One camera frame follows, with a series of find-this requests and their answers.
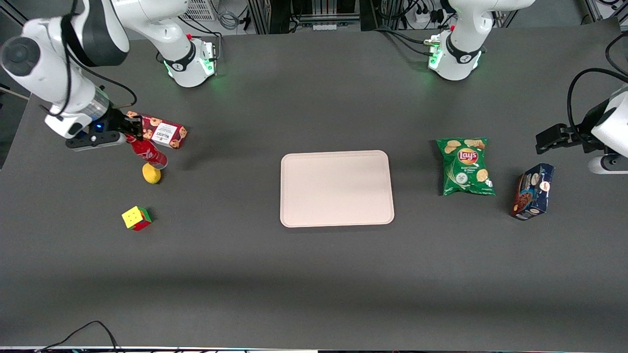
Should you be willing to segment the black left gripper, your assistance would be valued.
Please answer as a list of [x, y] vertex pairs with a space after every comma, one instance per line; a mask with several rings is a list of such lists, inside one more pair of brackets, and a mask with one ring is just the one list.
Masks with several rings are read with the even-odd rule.
[[551, 150], [578, 147], [579, 145], [582, 145], [583, 150], [607, 150], [606, 145], [595, 138], [592, 133], [592, 129], [602, 120], [607, 107], [608, 102], [601, 102], [588, 110], [579, 124], [580, 140], [575, 134], [574, 128], [566, 124], [556, 124], [536, 134], [536, 153], [541, 155]]

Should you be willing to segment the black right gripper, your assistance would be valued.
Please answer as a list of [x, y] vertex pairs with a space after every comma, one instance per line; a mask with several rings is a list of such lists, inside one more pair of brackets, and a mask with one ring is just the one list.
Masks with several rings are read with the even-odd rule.
[[121, 134], [143, 141], [143, 119], [127, 119], [120, 110], [110, 108], [101, 118], [90, 124], [90, 136], [95, 136], [96, 139], [117, 139]]

